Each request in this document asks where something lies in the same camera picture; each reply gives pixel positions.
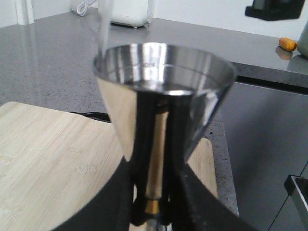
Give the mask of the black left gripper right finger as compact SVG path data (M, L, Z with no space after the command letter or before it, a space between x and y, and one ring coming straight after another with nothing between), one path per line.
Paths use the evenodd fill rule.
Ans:
M255 230L225 207L188 165L179 173L173 173L170 202L174 231Z

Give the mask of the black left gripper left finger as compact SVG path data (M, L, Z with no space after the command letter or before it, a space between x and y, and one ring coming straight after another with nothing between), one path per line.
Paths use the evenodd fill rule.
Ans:
M55 231L127 231L144 224L144 198L133 204L133 185L144 183L144 165L121 161L101 190Z

